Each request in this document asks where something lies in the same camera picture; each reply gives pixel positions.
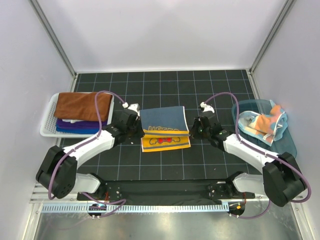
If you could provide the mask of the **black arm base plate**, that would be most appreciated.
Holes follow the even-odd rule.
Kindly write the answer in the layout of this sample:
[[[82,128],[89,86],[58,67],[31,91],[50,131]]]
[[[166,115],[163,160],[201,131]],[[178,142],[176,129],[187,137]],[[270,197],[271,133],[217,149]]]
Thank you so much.
[[[224,200],[243,204],[255,198],[254,193],[241,193],[223,179],[107,181],[98,194],[90,196],[108,197],[111,202],[126,199],[130,206],[213,206]]]

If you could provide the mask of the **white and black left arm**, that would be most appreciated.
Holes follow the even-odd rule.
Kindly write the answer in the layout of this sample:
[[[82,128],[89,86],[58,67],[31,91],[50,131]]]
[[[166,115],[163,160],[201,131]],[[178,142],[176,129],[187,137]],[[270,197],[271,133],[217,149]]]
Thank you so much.
[[[97,134],[65,148],[51,147],[36,174],[36,181],[48,190],[50,200],[62,199],[70,193],[85,193],[101,200],[106,194],[106,181],[95,173],[78,173],[78,168],[135,135],[143,136],[140,114],[125,109],[117,121],[104,126]]]

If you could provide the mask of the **yellow and blue cat towel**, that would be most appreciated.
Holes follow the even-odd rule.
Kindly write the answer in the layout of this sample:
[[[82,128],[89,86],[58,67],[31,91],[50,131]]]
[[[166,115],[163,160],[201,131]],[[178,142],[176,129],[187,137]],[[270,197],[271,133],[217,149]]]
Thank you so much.
[[[143,109],[139,112],[144,136],[144,153],[171,151],[191,147],[185,107],[170,106]]]

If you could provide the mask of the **brown towel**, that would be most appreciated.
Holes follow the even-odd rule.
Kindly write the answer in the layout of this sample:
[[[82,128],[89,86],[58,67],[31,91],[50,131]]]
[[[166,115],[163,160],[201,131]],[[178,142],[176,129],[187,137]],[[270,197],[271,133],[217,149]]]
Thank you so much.
[[[61,92],[54,112],[58,119],[82,120],[97,122],[98,115],[95,107],[97,92]],[[113,96],[108,93],[100,93],[97,97],[97,105],[100,119],[105,122],[108,119]]]

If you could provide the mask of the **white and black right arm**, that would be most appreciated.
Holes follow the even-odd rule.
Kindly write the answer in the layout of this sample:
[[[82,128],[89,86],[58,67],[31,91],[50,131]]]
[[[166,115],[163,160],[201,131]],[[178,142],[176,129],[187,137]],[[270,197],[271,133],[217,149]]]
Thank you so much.
[[[225,192],[230,198],[253,193],[264,195],[273,204],[283,207],[308,188],[290,153],[278,154],[261,148],[225,130],[208,116],[194,119],[190,135],[194,139],[208,140],[213,147],[240,158],[259,171],[259,174],[237,172],[230,176],[225,181]]]

